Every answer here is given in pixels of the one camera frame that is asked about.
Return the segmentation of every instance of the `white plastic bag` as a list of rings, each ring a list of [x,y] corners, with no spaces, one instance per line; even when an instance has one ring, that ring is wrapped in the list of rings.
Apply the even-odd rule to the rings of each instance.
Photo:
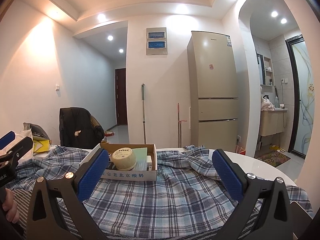
[[[7,151],[9,151],[13,146],[15,146],[19,141],[21,141],[25,137],[30,137],[32,139],[32,132],[30,130],[25,130],[21,131],[20,133],[15,133],[16,138],[9,143],[4,149],[0,150],[0,156],[5,155]],[[26,160],[32,159],[33,158],[33,148],[28,151],[20,160],[19,163],[22,163]]]

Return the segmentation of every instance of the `floral doormat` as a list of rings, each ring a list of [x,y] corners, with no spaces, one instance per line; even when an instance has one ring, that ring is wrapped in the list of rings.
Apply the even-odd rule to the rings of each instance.
[[[282,163],[290,160],[290,158],[280,152],[273,151],[271,153],[265,154],[261,157],[256,158],[257,160],[263,161],[270,164],[271,166],[277,167]]]

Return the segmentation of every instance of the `white small box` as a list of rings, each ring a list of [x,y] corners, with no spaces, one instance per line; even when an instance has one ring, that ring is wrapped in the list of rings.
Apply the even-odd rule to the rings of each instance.
[[[157,151],[155,144],[109,144],[99,143],[79,164],[88,162],[91,157],[100,149],[105,149],[109,154],[113,154],[120,148],[128,147],[131,149],[135,148],[147,148],[147,155],[151,156],[152,170],[151,171],[115,171],[105,170],[101,175],[102,179],[117,179],[117,180],[133,180],[133,181],[156,181],[157,180]]]

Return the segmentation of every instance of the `metal bolt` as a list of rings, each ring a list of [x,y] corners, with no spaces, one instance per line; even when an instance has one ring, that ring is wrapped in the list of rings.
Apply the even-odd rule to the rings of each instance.
[[[42,177],[42,176],[37,179],[37,182],[39,182],[39,183],[42,181],[44,181],[44,177]]]
[[[255,179],[256,175],[254,175],[253,173],[248,173],[247,177],[248,177],[248,179]]]
[[[67,174],[66,174],[66,178],[67,179],[71,179],[73,177],[73,172],[68,172]]]
[[[280,184],[284,182],[284,180],[283,180],[281,177],[278,177],[278,178],[277,178],[277,181],[278,181]]]

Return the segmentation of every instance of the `plaid cloth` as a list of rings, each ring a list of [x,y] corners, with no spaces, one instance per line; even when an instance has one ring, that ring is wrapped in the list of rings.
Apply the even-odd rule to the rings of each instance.
[[[45,159],[31,159],[17,167],[17,179],[7,184],[15,189],[25,227],[27,206],[35,180],[62,178],[75,172],[87,152],[57,146]],[[191,148],[158,152],[157,181],[100,179],[84,206],[110,239],[208,239],[227,221],[237,202],[226,192],[208,158],[209,150]],[[287,186],[291,201],[312,214],[306,192]],[[241,236],[249,233],[262,202],[254,211]],[[72,233],[78,232],[62,200],[62,213]]]

